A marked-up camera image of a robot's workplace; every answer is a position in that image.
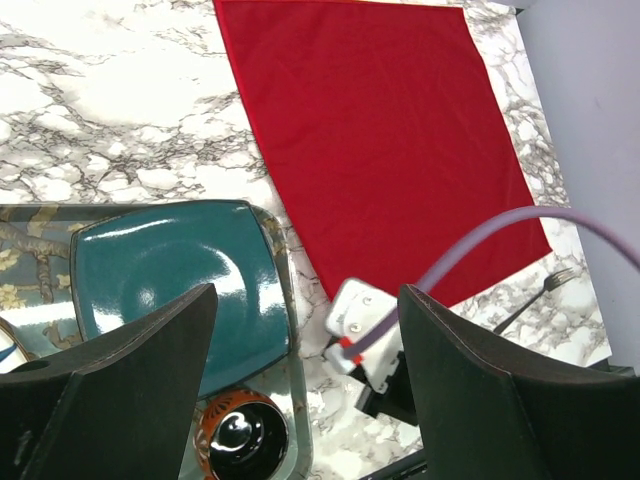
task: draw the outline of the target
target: red placemat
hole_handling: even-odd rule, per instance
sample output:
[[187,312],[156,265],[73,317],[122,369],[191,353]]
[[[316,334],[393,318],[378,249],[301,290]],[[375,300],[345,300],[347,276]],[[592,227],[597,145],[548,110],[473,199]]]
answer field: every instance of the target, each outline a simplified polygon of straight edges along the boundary
[[[214,0],[258,146],[330,298],[396,295],[531,194],[463,11]],[[433,290],[455,304],[550,252],[540,222],[496,234]]]

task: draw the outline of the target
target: orange mug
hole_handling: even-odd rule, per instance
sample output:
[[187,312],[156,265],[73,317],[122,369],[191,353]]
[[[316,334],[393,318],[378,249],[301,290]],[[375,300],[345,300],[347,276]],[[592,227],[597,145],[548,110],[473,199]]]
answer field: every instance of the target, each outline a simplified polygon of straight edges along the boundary
[[194,436],[206,480],[267,480],[282,463],[288,441],[287,422],[277,405],[246,388],[215,397]]

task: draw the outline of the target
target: fork handle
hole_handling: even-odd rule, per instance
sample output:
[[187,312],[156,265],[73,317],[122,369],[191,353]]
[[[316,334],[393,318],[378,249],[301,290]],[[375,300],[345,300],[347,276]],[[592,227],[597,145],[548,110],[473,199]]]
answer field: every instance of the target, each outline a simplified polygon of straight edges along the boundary
[[542,289],[540,290],[538,293],[536,293],[533,297],[531,297],[527,303],[525,303],[523,306],[521,306],[518,310],[516,310],[515,312],[513,312],[511,315],[509,315],[509,318],[507,318],[506,320],[503,320],[502,322],[500,322],[498,324],[497,327],[495,327],[493,329],[493,333],[497,334],[497,335],[502,335],[502,332],[504,332],[507,328],[509,328],[509,325],[511,325],[513,323],[513,321],[518,318],[522,312],[524,312],[527,308],[529,308],[536,300],[538,300],[542,295],[544,295],[545,290]]

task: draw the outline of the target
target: green plate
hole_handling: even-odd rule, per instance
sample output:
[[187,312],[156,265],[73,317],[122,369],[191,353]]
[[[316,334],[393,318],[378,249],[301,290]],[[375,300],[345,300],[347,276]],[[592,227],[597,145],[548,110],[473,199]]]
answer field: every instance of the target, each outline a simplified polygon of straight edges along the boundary
[[214,283],[218,313],[200,397],[247,379],[290,349],[269,245],[241,201],[157,205],[90,225],[71,240],[71,285],[85,339]]

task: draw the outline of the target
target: marble countertop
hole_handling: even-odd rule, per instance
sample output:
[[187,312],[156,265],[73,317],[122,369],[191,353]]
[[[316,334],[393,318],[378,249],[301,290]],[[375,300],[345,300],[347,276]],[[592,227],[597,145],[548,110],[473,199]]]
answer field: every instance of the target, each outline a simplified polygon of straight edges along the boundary
[[[536,203],[567,205],[513,11],[464,4]],[[361,385],[320,356],[328,300],[271,183],[210,0],[23,0],[0,5],[0,203],[243,198],[285,225],[300,309],[315,460],[310,478],[359,478],[415,450],[418,429],[352,408]],[[456,307],[496,325],[566,267],[506,335],[586,365],[610,355],[577,231],[543,220],[554,253]]]

